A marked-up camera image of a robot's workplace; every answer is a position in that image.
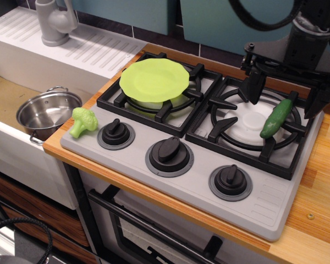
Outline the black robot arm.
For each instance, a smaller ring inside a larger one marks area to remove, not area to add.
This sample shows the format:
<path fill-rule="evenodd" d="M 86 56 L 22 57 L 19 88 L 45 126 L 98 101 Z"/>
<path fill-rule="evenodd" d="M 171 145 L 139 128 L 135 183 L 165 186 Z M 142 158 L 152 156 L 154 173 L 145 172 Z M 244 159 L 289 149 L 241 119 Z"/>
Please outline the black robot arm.
<path fill-rule="evenodd" d="M 247 98 L 257 104 L 266 78 L 310 88 L 305 118 L 315 117 L 330 103 L 330 1 L 295 1 L 288 36 L 250 42 L 242 70 L 248 75 Z"/>

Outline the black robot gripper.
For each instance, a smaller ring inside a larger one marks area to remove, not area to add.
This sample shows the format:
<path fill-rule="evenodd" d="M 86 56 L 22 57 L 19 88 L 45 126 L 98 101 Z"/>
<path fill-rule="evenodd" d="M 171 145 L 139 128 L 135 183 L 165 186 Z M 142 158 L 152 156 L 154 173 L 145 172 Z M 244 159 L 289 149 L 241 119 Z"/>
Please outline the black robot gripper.
<path fill-rule="evenodd" d="M 249 101 L 256 105 L 267 77 L 309 85 L 305 119 L 314 118 L 330 104 L 330 27 L 292 27 L 290 34 L 270 42 L 250 42 L 242 70 L 248 76 Z"/>

